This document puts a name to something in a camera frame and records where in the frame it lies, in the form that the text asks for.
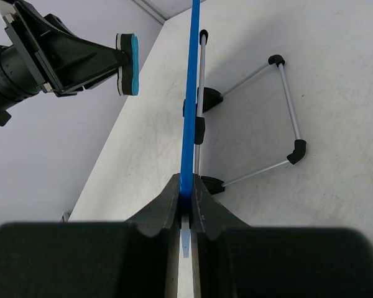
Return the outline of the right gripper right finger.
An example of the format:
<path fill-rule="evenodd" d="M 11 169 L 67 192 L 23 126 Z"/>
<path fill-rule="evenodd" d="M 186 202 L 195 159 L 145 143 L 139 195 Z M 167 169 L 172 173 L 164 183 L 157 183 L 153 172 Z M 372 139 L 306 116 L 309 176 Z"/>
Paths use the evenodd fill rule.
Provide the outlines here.
<path fill-rule="evenodd" d="M 373 246 L 357 230 L 251 227 L 199 176 L 191 216 L 195 297 L 373 297 Z"/>

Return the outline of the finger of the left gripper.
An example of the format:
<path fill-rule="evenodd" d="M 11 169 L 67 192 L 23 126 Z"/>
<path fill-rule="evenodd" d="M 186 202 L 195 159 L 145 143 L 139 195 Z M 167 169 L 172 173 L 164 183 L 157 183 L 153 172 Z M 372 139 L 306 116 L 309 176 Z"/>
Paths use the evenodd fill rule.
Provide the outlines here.
<path fill-rule="evenodd" d="M 55 61 L 127 62 L 127 34 L 116 34 L 116 48 L 110 48 L 77 37 L 53 14 L 46 21 L 55 28 L 46 34 L 46 48 Z"/>
<path fill-rule="evenodd" d="M 112 76 L 123 64 L 124 57 L 116 57 L 108 60 L 91 58 L 72 66 L 66 72 L 65 93 L 76 93 L 89 89 Z"/>

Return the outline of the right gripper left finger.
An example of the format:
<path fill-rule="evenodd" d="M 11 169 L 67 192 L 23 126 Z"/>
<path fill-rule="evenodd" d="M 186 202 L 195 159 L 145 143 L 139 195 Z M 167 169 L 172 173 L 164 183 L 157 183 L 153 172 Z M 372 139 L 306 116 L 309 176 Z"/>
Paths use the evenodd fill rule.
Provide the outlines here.
<path fill-rule="evenodd" d="M 0 297 L 176 297 L 179 182 L 123 222 L 0 226 Z"/>

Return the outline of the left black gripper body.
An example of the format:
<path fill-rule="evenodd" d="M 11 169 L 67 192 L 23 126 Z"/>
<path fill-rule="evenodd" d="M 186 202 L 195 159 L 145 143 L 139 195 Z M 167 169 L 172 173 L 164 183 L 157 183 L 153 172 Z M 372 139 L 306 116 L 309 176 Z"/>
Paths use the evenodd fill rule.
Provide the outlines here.
<path fill-rule="evenodd" d="M 0 46 L 0 102 L 22 102 L 41 91 L 51 92 L 58 97 L 73 96 L 65 93 L 53 81 L 54 70 L 48 68 L 36 54 L 42 49 L 37 44 L 42 38 L 46 46 L 46 34 L 55 28 L 35 8 L 25 1 L 9 3 L 0 1 L 0 17 L 6 24 L 5 31 L 12 41 L 10 47 Z"/>

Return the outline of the blue framed whiteboard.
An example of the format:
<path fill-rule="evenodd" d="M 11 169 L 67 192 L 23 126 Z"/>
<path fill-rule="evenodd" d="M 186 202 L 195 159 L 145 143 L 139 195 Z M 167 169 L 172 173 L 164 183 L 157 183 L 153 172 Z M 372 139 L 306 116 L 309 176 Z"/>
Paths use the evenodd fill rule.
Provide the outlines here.
<path fill-rule="evenodd" d="M 198 82 L 198 48 L 200 29 L 200 2 L 191 5 L 190 39 L 188 50 L 188 67 L 186 76 L 185 110 L 183 120 L 182 157 L 180 168 L 180 244 L 182 256 L 178 269 L 178 296 L 187 297 L 193 292 L 193 283 L 188 276 L 190 270 L 186 264 L 190 261 L 190 217 L 191 196 L 193 190 L 193 161 L 195 149 L 196 95 Z"/>

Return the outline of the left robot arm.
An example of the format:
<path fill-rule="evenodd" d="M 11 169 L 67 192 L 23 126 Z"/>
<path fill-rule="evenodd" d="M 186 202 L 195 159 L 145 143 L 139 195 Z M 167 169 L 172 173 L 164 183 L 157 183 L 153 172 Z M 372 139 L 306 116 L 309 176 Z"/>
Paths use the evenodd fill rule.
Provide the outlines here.
<path fill-rule="evenodd" d="M 120 95 L 139 92 L 135 34 L 117 34 L 115 48 L 77 37 L 59 17 L 42 16 L 26 1 L 0 1 L 10 46 L 0 45 L 0 127 L 8 109 L 39 92 L 75 96 L 117 76 Z"/>

